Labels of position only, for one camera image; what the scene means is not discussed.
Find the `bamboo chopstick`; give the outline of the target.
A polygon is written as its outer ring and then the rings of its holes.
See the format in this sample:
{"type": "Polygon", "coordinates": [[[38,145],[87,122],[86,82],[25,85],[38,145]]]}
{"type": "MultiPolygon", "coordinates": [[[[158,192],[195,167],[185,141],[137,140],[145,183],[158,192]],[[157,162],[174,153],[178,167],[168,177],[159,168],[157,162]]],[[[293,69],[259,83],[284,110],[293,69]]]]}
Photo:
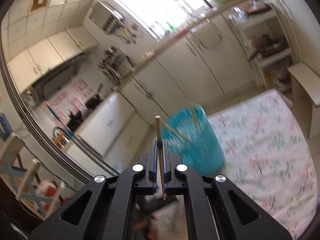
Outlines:
{"type": "Polygon", "coordinates": [[[161,117],[159,115],[155,116],[156,125],[156,136],[157,136],[157,148],[158,148],[158,159],[159,159],[159,172],[161,178],[161,189],[163,199],[166,200],[165,190],[164,190],[164,172],[163,172],[163,146],[162,146],[162,130],[161,130],[161,117]]]}
{"type": "Polygon", "coordinates": [[[162,133],[165,139],[178,139],[190,142],[191,139],[188,138],[186,135],[183,135],[178,130],[174,129],[170,125],[168,125],[163,119],[161,119],[161,126],[162,126],[162,133]]]}
{"type": "Polygon", "coordinates": [[[198,131],[200,131],[201,129],[201,125],[200,125],[200,122],[199,122],[199,119],[198,119],[198,116],[197,116],[197,113],[195,111],[195,108],[193,106],[193,104],[191,103],[190,100],[188,100],[188,106],[190,108],[190,111],[192,113],[192,116],[193,116],[193,121],[194,121],[194,124],[195,124],[195,127],[197,128],[198,131]]]}

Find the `teal perforated plastic basket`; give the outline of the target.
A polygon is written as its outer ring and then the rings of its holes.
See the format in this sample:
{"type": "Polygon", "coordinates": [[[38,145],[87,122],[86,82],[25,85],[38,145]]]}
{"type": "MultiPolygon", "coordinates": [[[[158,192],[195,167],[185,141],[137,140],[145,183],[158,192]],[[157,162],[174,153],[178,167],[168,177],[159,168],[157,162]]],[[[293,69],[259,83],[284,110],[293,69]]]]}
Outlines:
{"type": "Polygon", "coordinates": [[[204,109],[198,104],[193,106],[201,125],[200,131],[195,127],[189,106],[178,110],[165,121],[191,141],[165,139],[163,133],[162,138],[168,142],[169,151],[181,157],[183,164],[192,167],[201,175],[212,177],[223,167],[225,155],[204,109]]]}

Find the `black frying pan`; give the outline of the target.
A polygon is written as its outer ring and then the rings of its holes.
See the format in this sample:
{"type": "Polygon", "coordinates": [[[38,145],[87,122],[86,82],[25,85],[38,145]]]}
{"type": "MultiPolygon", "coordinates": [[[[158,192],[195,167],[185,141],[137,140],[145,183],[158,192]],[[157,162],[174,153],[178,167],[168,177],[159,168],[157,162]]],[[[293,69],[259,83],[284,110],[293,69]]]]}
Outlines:
{"type": "Polygon", "coordinates": [[[85,106],[87,109],[90,109],[90,110],[95,110],[99,104],[102,102],[102,98],[100,97],[99,94],[94,94],[91,98],[89,98],[86,103],[85,103],[85,106]]]}

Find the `floral tablecloth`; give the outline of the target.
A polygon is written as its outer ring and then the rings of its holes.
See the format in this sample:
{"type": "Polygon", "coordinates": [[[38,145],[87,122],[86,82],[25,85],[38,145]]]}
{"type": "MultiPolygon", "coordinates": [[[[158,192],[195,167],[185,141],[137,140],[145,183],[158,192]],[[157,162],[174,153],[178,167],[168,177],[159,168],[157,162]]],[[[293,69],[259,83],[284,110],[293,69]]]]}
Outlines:
{"type": "Polygon", "coordinates": [[[225,175],[298,239],[316,215],[317,177],[291,101],[277,90],[207,116],[225,175]]]}

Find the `range hood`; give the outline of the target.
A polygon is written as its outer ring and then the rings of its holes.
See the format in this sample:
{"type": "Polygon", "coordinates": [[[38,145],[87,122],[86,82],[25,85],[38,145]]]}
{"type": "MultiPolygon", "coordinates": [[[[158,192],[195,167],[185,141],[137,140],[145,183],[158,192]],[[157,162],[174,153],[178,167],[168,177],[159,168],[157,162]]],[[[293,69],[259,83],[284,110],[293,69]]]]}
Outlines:
{"type": "Polygon", "coordinates": [[[49,99],[60,88],[78,75],[80,65],[86,58],[84,53],[62,63],[53,70],[47,72],[40,79],[32,84],[33,96],[40,103],[44,99],[49,99]]]}

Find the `pan on rack shelf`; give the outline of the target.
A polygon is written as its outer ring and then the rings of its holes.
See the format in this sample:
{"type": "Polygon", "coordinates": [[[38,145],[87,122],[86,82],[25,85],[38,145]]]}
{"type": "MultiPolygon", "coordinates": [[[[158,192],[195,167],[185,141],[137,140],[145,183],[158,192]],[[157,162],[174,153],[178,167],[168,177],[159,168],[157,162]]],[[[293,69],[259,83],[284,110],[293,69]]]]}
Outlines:
{"type": "Polygon", "coordinates": [[[282,37],[272,38],[270,35],[261,35],[256,40],[252,41],[255,50],[252,53],[252,58],[261,54],[263,57],[274,55],[284,48],[284,39],[282,37]]]}

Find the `white storage rack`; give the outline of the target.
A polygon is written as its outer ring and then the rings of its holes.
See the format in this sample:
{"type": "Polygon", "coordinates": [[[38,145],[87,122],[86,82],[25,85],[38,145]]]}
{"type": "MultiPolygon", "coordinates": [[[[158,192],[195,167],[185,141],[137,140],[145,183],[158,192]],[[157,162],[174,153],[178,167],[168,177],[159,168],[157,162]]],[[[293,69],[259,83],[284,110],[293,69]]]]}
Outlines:
{"type": "Polygon", "coordinates": [[[291,89],[288,68],[295,63],[289,37],[276,10],[267,3],[251,1],[230,9],[227,20],[251,65],[255,84],[261,91],[291,89]]]}

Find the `small white wooden stool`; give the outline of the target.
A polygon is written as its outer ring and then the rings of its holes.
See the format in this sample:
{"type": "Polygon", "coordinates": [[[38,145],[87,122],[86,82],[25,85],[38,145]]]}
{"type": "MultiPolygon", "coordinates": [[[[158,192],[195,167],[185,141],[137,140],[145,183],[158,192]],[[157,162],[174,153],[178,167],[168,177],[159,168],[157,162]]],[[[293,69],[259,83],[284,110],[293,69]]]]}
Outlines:
{"type": "Polygon", "coordinates": [[[298,100],[305,95],[311,103],[311,118],[308,138],[319,135],[319,76],[303,62],[288,69],[291,78],[292,99],[298,100]]]}

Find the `wall utensil rack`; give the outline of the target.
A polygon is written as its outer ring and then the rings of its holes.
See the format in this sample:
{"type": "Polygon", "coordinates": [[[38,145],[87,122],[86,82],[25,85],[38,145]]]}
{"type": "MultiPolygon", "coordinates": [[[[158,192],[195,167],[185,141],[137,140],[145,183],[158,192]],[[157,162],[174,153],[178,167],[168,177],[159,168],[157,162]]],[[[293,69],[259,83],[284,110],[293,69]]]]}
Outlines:
{"type": "Polygon", "coordinates": [[[120,85],[136,70],[133,61],[114,46],[103,51],[103,57],[97,66],[113,86],[120,85]]]}

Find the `wall water heater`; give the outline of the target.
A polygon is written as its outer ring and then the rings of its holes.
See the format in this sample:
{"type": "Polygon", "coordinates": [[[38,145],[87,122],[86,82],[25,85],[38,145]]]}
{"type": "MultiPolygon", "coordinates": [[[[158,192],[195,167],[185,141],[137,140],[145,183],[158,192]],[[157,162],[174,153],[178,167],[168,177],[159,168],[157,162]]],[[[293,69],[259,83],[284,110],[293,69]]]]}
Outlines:
{"type": "Polygon", "coordinates": [[[123,16],[113,7],[105,2],[98,1],[93,6],[89,19],[105,34],[113,34],[117,29],[123,27],[123,16]]]}

